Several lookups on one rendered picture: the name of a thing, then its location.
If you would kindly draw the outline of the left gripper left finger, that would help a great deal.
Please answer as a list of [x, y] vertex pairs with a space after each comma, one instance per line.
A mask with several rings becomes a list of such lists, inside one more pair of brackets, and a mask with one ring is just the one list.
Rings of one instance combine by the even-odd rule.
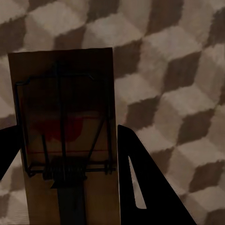
[[0, 130], [0, 181], [21, 148], [19, 126]]

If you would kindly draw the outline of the mousetrap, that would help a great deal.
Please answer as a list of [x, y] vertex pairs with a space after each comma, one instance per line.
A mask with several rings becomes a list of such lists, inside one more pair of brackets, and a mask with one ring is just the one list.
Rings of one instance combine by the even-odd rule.
[[120, 225], [113, 48], [8, 61], [30, 225]]

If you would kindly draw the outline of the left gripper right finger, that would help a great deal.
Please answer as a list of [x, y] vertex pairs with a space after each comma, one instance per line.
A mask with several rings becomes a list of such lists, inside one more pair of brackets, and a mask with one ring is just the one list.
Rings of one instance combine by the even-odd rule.
[[[118, 125], [120, 225], [196, 225], [136, 133]], [[136, 207], [130, 156], [147, 209]]]

